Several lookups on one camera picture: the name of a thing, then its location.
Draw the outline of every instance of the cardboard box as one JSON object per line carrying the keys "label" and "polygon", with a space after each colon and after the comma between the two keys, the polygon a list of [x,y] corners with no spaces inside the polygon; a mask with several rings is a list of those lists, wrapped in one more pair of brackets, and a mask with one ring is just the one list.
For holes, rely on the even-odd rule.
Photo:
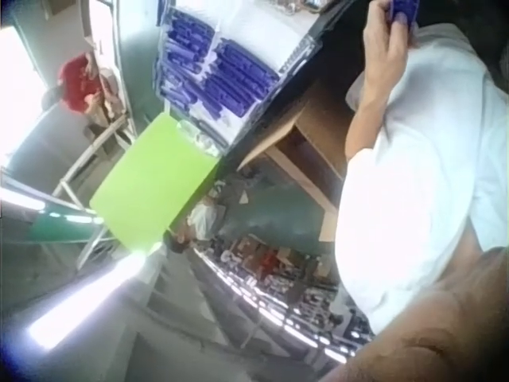
{"label": "cardboard box", "polygon": [[290,248],[281,247],[278,250],[277,254],[278,260],[286,265],[290,265],[293,267],[300,267],[304,258],[302,255],[296,253],[294,250]]}
{"label": "cardboard box", "polygon": [[319,279],[326,279],[335,266],[334,258],[331,255],[323,255],[320,257],[320,262],[318,263],[314,275]]}
{"label": "cardboard box", "polygon": [[344,100],[318,80],[267,128],[239,166],[265,155],[294,179],[324,209],[320,241],[334,241],[352,116]]}
{"label": "cardboard box", "polygon": [[267,253],[269,248],[266,245],[260,245],[254,251],[244,252],[244,261],[242,263],[243,267],[256,273],[262,264],[263,257]]}
{"label": "cardboard box", "polygon": [[250,252],[248,255],[255,253],[256,248],[258,248],[262,244],[261,241],[255,239],[252,236],[244,236],[241,240],[239,240],[235,246],[236,251],[240,252]]}

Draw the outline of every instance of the white shirt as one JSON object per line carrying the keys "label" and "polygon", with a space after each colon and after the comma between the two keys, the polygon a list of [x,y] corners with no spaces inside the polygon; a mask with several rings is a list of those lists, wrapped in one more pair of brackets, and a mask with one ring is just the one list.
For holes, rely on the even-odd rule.
{"label": "white shirt", "polygon": [[374,333],[437,281],[469,216],[484,250],[507,245],[507,97],[453,25],[420,29],[417,43],[341,196],[336,262]]}
{"label": "white shirt", "polygon": [[223,251],[223,253],[221,254],[221,261],[223,263],[233,262],[233,263],[239,264],[242,262],[242,259],[238,256],[235,256],[232,251],[225,249]]}
{"label": "white shirt", "polygon": [[217,211],[213,205],[198,203],[188,216],[188,226],[194,226],[198,240],[210,240],[212,227],[217,219]]}

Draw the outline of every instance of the red shirt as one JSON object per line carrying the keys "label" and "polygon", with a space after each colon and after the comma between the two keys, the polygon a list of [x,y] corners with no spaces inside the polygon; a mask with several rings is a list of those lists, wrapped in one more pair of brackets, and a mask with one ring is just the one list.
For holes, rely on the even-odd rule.
{"label": "red shirt", "polygon": [[262,270],[262,273],[260,275],[260,279],[263,281],[268,275],[272,275],[274,272],[274,269],[279,264],[279,259],[276,255],[276,251],[270,250],[268,251],[265,256],[263,256],[263,260],[260,264],[260,268]]}
{"label": "red shirt", "polygon": [[93,80],[88,77],[87,65],[88,60],[82,54],[65,64],[58,75],[58,78],[64,83],[65,89],[62,100],[69,109],[79,113],[84,113],[88,108],[88,104],[85,102],[86,96],[103,90],[99,76]]}

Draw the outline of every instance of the hand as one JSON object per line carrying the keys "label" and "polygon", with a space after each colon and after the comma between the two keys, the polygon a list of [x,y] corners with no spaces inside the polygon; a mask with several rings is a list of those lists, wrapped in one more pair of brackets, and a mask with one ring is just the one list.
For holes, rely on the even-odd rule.
{"label": "hand", "polygon": [[364,29],[366,71],[364,98],[387,101],[401,80],[408,58],[408,21],[398,14],[392,25],[387,23],[390,0],[373,0],[367,12]]}
{"label": "hand", "polygon": [[100,92],[97,92],[95,94],[89,94],[85,96],[85,102],[88,103],[90,106],[100,106],[103,102],[103,95]]}

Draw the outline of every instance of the wall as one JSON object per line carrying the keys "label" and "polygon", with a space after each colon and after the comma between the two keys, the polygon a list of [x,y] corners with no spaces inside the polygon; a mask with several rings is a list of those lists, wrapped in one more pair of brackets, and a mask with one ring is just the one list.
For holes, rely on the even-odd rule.
{"label": "wall", "polygon": [[[39,0],[16,2],[11,19],[36,69],[48,86],[56,84],[62,64],[90,49],[83,38],[78,6],[49,20]],[[87,120],[56,105],[42,115],[31,135],[12,157],[10,171],[19,181],[51,193],[72,163],[89,146],[83,134]]]}
{"label": "wall", "polygon": [[3,313],[23,307],[45,293],[58,290],[75,277],[77,244],[2,245]]}
{"label": "wall", "polygon": [[[168,285],[158,292],[165,295],[173,309],[158,313],[151,309],[150,299],[163,273]],[[2,345],[10,365],[17,367],[23,377],[56,382],[250,382],[252,374],[259,376],[258,380],[316,380],[310,378],[310,368],[301,362],[267,353],[235,351],[226,345],[220,325],[227,322],[216,320],[203,295],[202,288],[209,286],[200,287],[201,281],[186,256],[167,257],[164,247],[147,259],[135,279],[121,286],[56,348],[41,351],[25,335],[26,328],[95,277],[4,319]],[[226,308],[229,300],[223,299],[222,303]],[[193,323],[182,321],[178,313],[183,311],[196,315]],[[215,333],[204,333],[205,319],[217,325]]]}

